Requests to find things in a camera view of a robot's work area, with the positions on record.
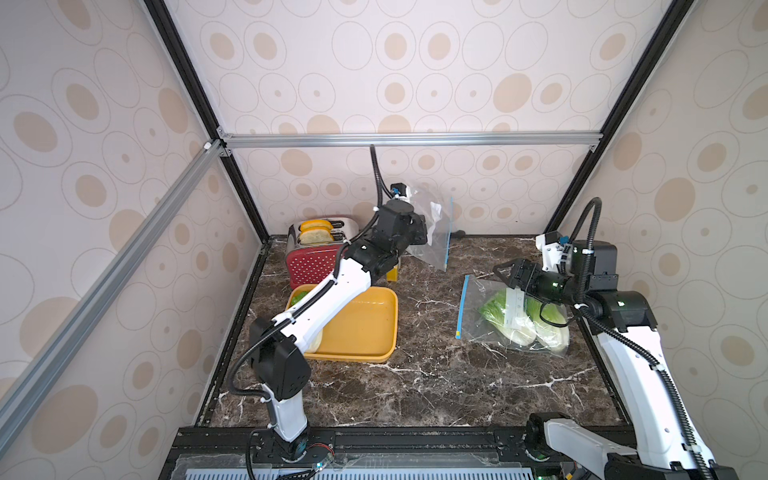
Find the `clear zipper bag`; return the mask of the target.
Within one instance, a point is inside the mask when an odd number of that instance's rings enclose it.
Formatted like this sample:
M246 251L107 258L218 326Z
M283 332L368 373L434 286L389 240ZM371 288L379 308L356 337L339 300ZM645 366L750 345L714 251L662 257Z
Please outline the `clear zipper bag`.
M453 230L454 201L428 186L408 186L406 198L417 214L425 217L427 242L412 245L407 252L415 258L445 272L449 259L449 242Z
M522 352L563 356L570 346L563 306L543 303L499 281L464 278L455 337Z

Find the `chinese cabbage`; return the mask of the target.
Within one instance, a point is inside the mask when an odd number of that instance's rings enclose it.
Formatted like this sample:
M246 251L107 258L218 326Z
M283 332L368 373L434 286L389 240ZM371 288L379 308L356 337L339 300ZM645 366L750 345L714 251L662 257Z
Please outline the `chinese cabbage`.
M526 314L525 294L521 290L506 288L498 291L478 311L513 344L527 347L535 341L534 325Z
M534 325L535 341L552 354L564 354L570 343L569 317L565 308L527 297L525 310Z
M294 307L304 297L306 297L308 293L309 293L309 290L294 291L292 297L290 298L289 307L290 308ZM322 342L322 333L323 333L323 330L320 330L320 332L313 338L310 346L306 350L308 354L313 354L319 349Z

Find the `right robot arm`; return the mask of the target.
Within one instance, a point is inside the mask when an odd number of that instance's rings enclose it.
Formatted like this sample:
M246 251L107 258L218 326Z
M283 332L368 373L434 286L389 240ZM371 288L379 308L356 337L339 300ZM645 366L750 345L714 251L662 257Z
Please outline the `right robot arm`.
M545 310L567 308L594 338L628 413L636 442L626 447L559 413L533 413L523 438L527 455L544 462L553 454L598 479L735 479L696 430L669 372L658 322L646 297L618 288L617 248L596 238L602 201L592 198L575 231L584 239L549 232L537 237L542 261L497 264L505 300L516 322L567 327Z

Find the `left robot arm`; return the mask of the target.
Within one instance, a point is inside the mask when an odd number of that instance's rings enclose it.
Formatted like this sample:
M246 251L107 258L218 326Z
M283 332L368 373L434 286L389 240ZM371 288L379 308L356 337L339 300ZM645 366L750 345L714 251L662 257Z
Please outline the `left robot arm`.
M302 392L311 376L305 353L312 342L347 304L393 270L408 247L427 243L425 217L410 203L407 187L386 186L376 147L370 145L369 152L377 196L372 218L343 242L329 275L302 300L269 320L254 320L255 338L227 375L231 394L266 402L268 428L291 447L309 432Z

